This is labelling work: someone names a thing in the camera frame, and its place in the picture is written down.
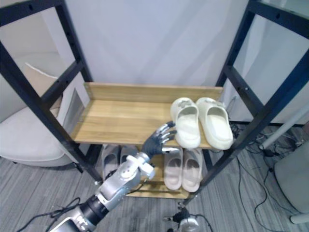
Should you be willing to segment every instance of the slipper pair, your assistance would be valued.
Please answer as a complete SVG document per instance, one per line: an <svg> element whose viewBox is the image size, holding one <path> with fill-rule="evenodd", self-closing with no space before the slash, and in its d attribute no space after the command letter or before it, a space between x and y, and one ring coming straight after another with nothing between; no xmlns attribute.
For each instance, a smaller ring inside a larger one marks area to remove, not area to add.
<svg viewBox="0 0 309 232"><path fill-rule="evenodd" d="M208 143L217 149L227 150L233 143L228 115L222 103L212 98L178 98L170 108L176 124L176 141L183 148L197 148L201 142L198 119L201 121Z"/></svg>
<svg viewBox="0 0 309 232"><path fill-rule="evenodd" d="M119 145L106 145L101 153L103 180L117 170L119 165L126 161L128 155L134 156L136 153L138 150L134 145L125 145L122 148Z"/></svg>
<svg viewBox="0 0 309 232"><path fill-rule="evenodd" d="M202 177L205 176L206 164L201 149L180 148L178 154L164 156L164 184L170 190L181 186L188 192L199 188Z"/></svg>

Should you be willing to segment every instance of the black metal frame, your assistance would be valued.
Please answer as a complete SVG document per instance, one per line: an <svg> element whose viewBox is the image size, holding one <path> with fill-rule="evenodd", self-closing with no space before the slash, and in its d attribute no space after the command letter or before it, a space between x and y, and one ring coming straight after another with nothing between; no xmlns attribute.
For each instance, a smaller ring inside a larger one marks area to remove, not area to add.
<svg viewBox="0 0 309 232"><path fill-rule="evenodd" d="M1 8L0 26L4 26L51 7L56 8L61 25L74 54L75 62L65 70L41 98L19 70L2 44L0 45L0 72L35 115L79 161L79 164L87 170L95 180L101 181L101 176L93 167L94 160L96 160L95 157L98 156L100 147L98 145L91 145L85 156L78 148L78 144L71 139L49 111L50 106L62 94L78 72L82 73L85 81L92 81L64 0L30 0ZM254 119L236 139L232 147L224 151L223 156L214 165L211 162L209 152L203 150L208 174L201 182L199 190L190 194L189 198L184 201L184 204L188 204L194 196L201 192L203 188L271 122L309 80L309 51L307 51L267 104L263 105L261 103L245 80L242 79L240 74L233 67L256 14L309 39L309 19L306 17L268 3L249 0L216 86L223 86L228 78L248 107Z"/></svg>
<svg viewBox="0 0 309 232"><path fill-rule="evenodd" d="M309 39L309 19L305 16L259 0L249 0L216 86L222 87L228 78L252 114L253 120L235 140L231 148L225 150L222 157L214 165L212 165L209 152L203 150L208 168L207 176L202 180L197 192L190 194L189 198L184 200L184 204L188 204L199 194L250 141L254 140L258 133L272 121L309 81L308 50L269 101L265 105L261 103L246 81L233 67L255 15L260 15Z"/></svg>
<svg viewBox="0 0 309 232"><path fill-rule="evenodd" d="M49 110L78 72L81 72L85 81L92 81L65 1L30 0L2 7L0 8L0 26L2 27L51 7L55 7L56 9L75 61L52 84L42 97L33 89L2 43L0 44L0 72L33 113L79 162L77 167L80 165L96 181L102 181L100 174L94 168L94 163L101 147L99 145L91 145L87 155L84 155L79 149L79 144L71 139L70 135L63 129Z"/></svg>

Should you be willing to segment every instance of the lower shelf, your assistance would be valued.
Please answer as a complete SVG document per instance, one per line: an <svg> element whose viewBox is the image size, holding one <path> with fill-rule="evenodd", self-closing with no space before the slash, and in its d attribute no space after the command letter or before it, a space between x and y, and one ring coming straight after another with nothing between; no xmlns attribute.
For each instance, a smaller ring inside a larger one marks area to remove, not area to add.
<svg viewBox="0 0 309 232"><path fill-rule="evenodd" d="M170 190L164 184L164 156L154 156L150 163L155 166L155 176L153 179L148 180L140 190L128 194L128 197L153 197L153 198L174 198L174 199L186 199L189 193L184 189Z"/></svg>

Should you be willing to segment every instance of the shoe rack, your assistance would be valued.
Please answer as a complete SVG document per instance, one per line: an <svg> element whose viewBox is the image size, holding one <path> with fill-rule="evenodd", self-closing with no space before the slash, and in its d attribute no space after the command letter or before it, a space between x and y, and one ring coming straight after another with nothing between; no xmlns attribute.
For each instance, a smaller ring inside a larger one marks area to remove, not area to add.
<svg viewBox="0 0 309 232"><path fill-rule="evenodd" d="M189 97L194 102L201 97L218 100L222 87L204 86L148 86L85 83L90 97L72 138L77 143L87 144L132 144L140 146L161 125L170 121L170 106L180 97ZM200 125L203 149L211 148ZM166 146L178 146L170 141ZM151 160L156 175L147 181L132 197L157 197L185 199L189 193L183 189L172 191L163 182L164 156Z"/></svg>

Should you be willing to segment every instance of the white pole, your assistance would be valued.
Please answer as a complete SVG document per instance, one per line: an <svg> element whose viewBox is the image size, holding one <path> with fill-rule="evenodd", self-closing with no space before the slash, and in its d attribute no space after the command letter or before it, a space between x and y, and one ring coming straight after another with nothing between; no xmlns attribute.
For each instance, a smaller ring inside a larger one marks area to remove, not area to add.
<svg viewBox="0 0 309 232"><path fill-rule="evenodd" d="M309 111L309 103L302 109L298 110L286 123L284 123L275 133L273 133L268 139L266 139L259 147L261 150L266 149L274 141L276 141L281 135L283 135L288 129L292 127L302 116Z"/></svg>

